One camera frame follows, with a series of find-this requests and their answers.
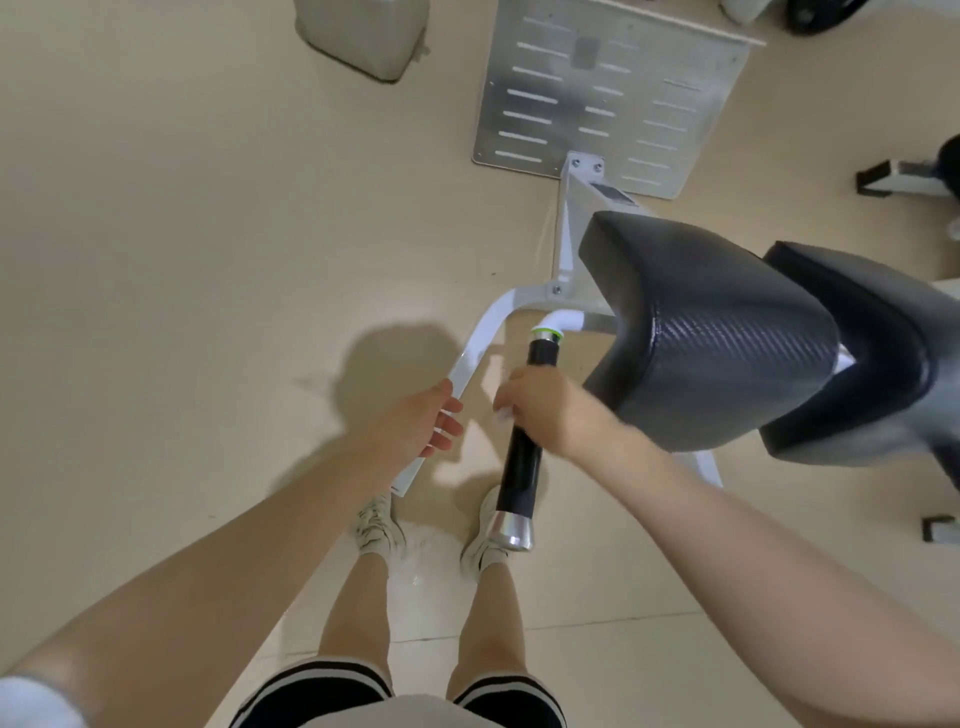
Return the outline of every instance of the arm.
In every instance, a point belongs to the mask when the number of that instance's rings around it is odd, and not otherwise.
[[[203,726],[364,502],[463,428],[452,385],[401,400],[342,451],[94,604],[12,672],[96,728]]]
[[[960,725],[960,652],[864,579],[707,485],[556,370],[517,370],[494,400],[503,406],[634,515],[802,725]]]

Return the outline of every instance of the seat cushion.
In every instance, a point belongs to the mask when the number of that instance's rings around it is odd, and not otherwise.
[[[598,212],[580,258],[617,321],[586,386],[662,448],[723,445],[830,378],[839,345],[827,311],[720,235]]]
[[[960,424],[960,303],[873,260],[779,242],[764,258],[816,296],[856,359],[760,429],[783,460],[862,465],[951,439]]]

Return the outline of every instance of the beige floor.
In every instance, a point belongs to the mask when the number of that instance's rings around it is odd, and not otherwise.
[[[434,0],[429,54],[377,85],[305,48],[289,3],[6,4],[0,666],[439,376],[493,297],[546,279],[557,184],[469,161],[494,7]],[[953,202],[851,189],[855,170],[958,131],[960,21],[894,4],[812,40],[756,31],[770,45],[683,195],[653,207],[758,252],[792,239],[960,275]],[[453,663],[470,598],[457,554],[508,436],[489,397],[524,326],[468,391],[462,446],[400,505],[404,692],[440,692]],[[605,344],[564,365],[585,374]],[[960,498],[928,458],[803,468],[755,436],[717,456],[731,490],[960,640],[960,552],[917,532]],[[571,723],[789,723],[607,497],[549,460],[540,501],[515,574],[531,665]],[[352,558],[343,540],[215,725],[314,648]]]

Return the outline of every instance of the shorts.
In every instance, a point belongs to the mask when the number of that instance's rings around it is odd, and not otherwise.
[[[312,657],[285,667],[240,706],[230,728],[300,728],[309,720],[394,697],[375,666]],[[496,672],[453,703],[504,728],[566,728],[557,699],[529,675]]]

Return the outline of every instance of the shoe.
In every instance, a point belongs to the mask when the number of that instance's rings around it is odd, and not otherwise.
[[[391,508],[394,497],[390,493],[377,496],[357,514],[353,536],[360,553],[378,553],[390,564],[393,554],[406,552],[407,540],[403,530],[394,521]]]
[[[500,486],[493,488],[480,504],[480,531],[460,555],[460,571],[474,581],[480,580],[481,572],[490,564],[506,562],[510,552],[506,548],[496,546],[487,538],[487,529],[493,514],[496,513],[496,498],[500,494]]]

